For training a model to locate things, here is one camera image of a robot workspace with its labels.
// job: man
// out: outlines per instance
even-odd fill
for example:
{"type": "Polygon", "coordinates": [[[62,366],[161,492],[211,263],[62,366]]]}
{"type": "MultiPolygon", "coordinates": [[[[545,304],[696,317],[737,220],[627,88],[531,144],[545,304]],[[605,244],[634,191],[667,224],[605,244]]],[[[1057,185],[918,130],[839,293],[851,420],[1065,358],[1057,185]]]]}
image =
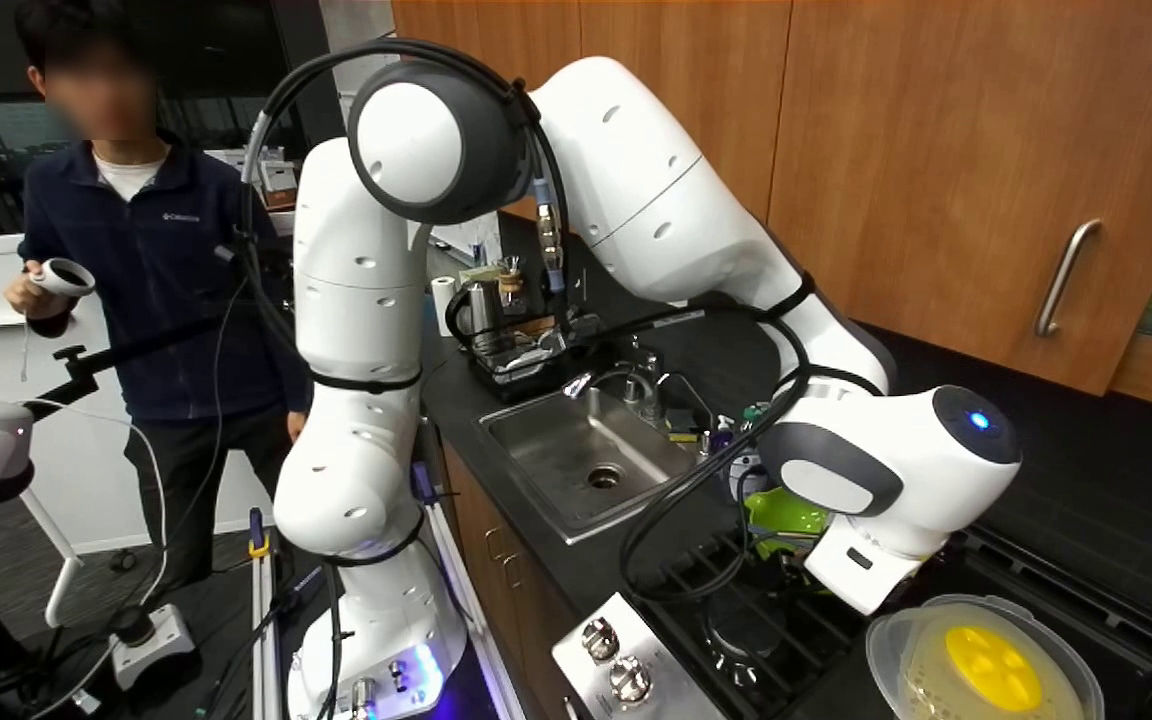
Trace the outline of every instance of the man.
{"type": "Polygon", "coordinates": [[[33,276],[47,256],[70,256],[95,276],[111,346],[215,320],[122,363],[128,417],[151,443],[150,451],[134,432],[125,455],[135,464],[151,540],[167,540],[165,597],[211,573],[229,448],[248,451],[273,492],[306,426],[308,380],[259,320],[236,259],[236,171],[161,139],[151,43],[128,13],[111,0],[23,0],[17,37],[27,84],[46,97],[46,130],[78,144],[23,175],[23,271],[7,285],[7,304],[36,333],[63,333],[72,301],[41,293],[33,276]]]}

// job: dark shirt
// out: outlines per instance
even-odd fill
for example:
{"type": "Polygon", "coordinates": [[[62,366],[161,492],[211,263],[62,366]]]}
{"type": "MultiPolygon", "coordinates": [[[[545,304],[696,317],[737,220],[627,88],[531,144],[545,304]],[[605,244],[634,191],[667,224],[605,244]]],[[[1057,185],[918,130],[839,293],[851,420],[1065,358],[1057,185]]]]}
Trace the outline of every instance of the dark shirt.
{"type": "Polygon", "coordinates": [[[134,201],[100,181],[94,144],[54,153],[23,175],[21,256],[90,263],[111,346],[221,320],[192,341],[122,363],[135,425],[308,403],[306,366],[259,320],[236,259],[231,227],[246,191],[229,162],[192,149],[171,149],[134,201]]]}

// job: wooden cabinet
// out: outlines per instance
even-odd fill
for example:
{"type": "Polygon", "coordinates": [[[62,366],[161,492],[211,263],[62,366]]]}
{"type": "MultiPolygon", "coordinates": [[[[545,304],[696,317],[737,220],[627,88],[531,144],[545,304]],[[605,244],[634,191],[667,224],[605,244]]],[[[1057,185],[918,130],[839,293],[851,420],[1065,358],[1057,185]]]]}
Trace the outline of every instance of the wooden cabinet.
{"type": "Polygon", "coordinates": [[[577,56],[616,56],[692,130],[765,220],[791,0],[396,0],[402,37],[459,48],[545,84],[577,56]]]}
{"type": "Polygon", "coordinates": [[[452,530],[529,720],[562,720],[566,674],[549,649],[577,628],[577,616],[552,588],[549,573],[529,554],[525,540],[483,494],[464,461],[452,448],[446,448],[446,461],[452,530]]]}
{"type": "Polygon", "coordinates": [[[1152,296],[1152,5],[800,0],[787,48],[770,224],[822,286],[875,327],[1114,387],[1152,296]]]}

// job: stainless steel sink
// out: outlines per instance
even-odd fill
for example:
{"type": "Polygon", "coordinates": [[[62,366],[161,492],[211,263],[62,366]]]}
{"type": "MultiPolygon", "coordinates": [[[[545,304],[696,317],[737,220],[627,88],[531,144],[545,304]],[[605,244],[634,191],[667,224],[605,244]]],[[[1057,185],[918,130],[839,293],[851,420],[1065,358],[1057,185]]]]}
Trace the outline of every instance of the stainless steel sink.
{"type": "Polygon", "coordinates": [[[483,417],[483,426],[514,464],[508,480],[567,543],[623,525],[696,469],[696,443],[607,391],[536,394],[483,417]]]}

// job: sink drain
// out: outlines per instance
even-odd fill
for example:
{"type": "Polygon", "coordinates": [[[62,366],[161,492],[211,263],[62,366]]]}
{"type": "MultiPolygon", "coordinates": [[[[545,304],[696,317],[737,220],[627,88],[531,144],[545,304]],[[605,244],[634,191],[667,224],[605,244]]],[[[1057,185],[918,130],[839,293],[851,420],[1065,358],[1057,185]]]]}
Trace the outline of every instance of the sink drain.
{"type": "Polygon", "coordinates": [[[592,469],[585,480],[588,480],[592,488],[616,488],[616,485],[619,485],[619,470],[616,470],[616,469],[592,469]]]}

